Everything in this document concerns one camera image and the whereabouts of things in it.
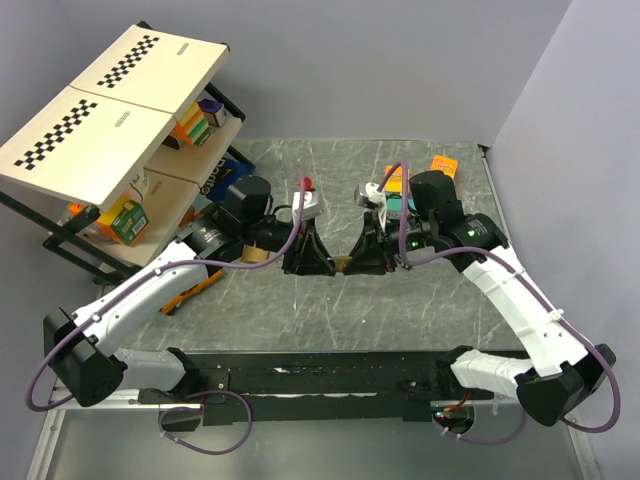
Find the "small brass padlock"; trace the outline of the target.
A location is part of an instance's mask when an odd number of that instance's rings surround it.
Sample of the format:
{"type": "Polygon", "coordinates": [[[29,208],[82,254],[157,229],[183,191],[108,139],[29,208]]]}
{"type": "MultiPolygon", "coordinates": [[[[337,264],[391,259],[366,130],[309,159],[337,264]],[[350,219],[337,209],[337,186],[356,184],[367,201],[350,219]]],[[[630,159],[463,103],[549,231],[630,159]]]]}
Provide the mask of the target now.
{"type": "Polygon", "coordinates": [[[333,262],[335,265],[335,270],[337,272],[343,272],[348,264],[351,262],[352,257],[348,255],[335,256],[333,258],[333,262]]]}

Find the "large brass padlock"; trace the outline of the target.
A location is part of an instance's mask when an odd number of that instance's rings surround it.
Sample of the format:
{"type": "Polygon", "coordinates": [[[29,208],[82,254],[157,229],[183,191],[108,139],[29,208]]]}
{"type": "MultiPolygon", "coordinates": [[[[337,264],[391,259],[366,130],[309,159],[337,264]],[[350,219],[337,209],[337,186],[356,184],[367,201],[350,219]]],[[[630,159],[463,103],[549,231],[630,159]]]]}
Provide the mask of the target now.
{"type": "Polygon", "coordinates": [[[258,264],[269,259],[270,252],[255,245],[245,245],[240,260],[246,264],[258,264]]]}

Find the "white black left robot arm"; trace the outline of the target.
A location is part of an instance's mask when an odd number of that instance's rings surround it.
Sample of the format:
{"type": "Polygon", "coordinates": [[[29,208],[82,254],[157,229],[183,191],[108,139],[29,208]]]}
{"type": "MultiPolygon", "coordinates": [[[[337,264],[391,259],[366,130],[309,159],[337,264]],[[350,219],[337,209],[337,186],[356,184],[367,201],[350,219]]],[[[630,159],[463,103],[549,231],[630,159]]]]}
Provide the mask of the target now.
{"type": "Polygon", "coordinates": [[[289,222],[269,214],[270,183],[240,177],[220,203],[210,203],[146,267],[107,295],[72,314],[59,310],[43,321],[45,362],[83,407],[123,389],[164,391],[177,402],[191,399],[200,384],[198,367],[178,348],[136,351],[126,337],[180,293],[240,262],[254,246],[281,258],[290,253],[304,221],[319,213],[311,180],[299,179],[289,222]]]}

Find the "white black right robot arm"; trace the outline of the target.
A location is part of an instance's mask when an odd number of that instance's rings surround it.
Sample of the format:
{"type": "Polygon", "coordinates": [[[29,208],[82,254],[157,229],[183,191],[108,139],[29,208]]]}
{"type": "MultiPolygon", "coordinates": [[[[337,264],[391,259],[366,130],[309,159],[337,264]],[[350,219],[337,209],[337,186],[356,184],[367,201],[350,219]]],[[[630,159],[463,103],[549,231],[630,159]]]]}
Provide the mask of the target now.
{"type": "Polygon", "coordinates": [[[355,189],[355,203],[367,212],[344,274],[384,275],[397,263],[414,266],[408,252],[431,247],[436,258],[446,258],[493,304],[527,353],[517,359],[457,347],[436,363],[438,390],[453,399],[475,389],[514,398],[530,418],[553,426],[608,380],[615,409],[600,429],[611,429],[621,406],[612,371],[614,352],[605,344],[592,344],[567,323],[526,273],[496,223],[485,214],[464,212],[452,178],[425,171],[401,182],[396,219],[387,216],[382,186],[368,182],[355,189]]]}

